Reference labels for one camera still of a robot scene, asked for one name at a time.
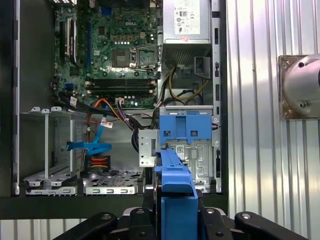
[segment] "wire bundle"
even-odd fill
[[[111,116],[125,123],[133,131],[131,136],[131,143],[133,148],[137,152],[139,151],[139,138],[138,138],[139,130],[150,128],[150,126],[142,126],[133,116],[125,114],[119,102],[117,102],[116,104],[117,110],[118,110],[116,111],[113,108],[112,104],[110,104],[109,101],[105,98],[99,99],[93,106],[89,106],[85,103],[82,103],[79,100],[76,101],[75,106],[72,106],[70,104],[70,98],[67,97],[64,92],[59,92],[59,100],[57,101],[57,103],[62,107],[67,108],[68,111],[87,113],[87,118],[86,118],[87,127],[88,127],[87,137],[86,137],[87,142],[90,141],[90,132],[92,131],[90,128],[90,123],[92,123],[91,122],[92,114]],[[99,108],[99,106],[102,103],[107,104],[110,110]]]
[[[91,168],[109,168],[109,159],[107,157],[92,156],[91,157]]]

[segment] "blue drive bracket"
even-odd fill
[[[212,137],[211,116],[197,111],[185,115],[160,115],[159,124],[160,144],[167,140],[186,140],[192,144],[194,140],[210,140]]]
[[[198,195],[191,173],[171,148],[157,151],[161,164],[161,239],[196,240],[198,236]],[[166,196],[176,193],[177,196]]]
[[[88,156],[92,156],[92,155],[97,155],[97,154],[101,154],[103,152],[107,152],[109,150],[111,150],[112,145],[108,144],[108,143],[98,143],[101,135],[104,131],[104,126],[100,125],[98,128],[98,131],[96,133],[96,136],[93,140],[93,142],[72,142],[72,141],[68,141],[66,143],[66,150],[70,151],[72,149],[88,149],[88,151],[86,152],[86,155]]]

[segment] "circuit board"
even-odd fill
[[[152,109],[158,79],[157,9],[61,7],[55,11],[52,88],[86,104],[121,99]]]

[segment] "sticker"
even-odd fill
[[[189,41],[189,38],[187,38],[186,36],[181,36],[180,39],[185,42]]]
[[[101,119],[101,126],[104,126],[106,128],[112,129],[114,123],[111,121],[107,121],[106,117],[103,116]]]
[[[70,105],[73,107],[77,106],[77,99],[73,96],[70,97]]]
[[[175,152],[181,160],[185,160],[185,146],[184,145],[175,146]]]
[[[174,34],[200,34],[200,0],[174,0]]]

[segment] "corrugated metal wall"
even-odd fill
[[[52,240],[85,219],[1,220],[1,240]]]
[[[319,0],[227,0],[229,212],[320,235],[317,120],[281,121],[277,58],[320,49]]]

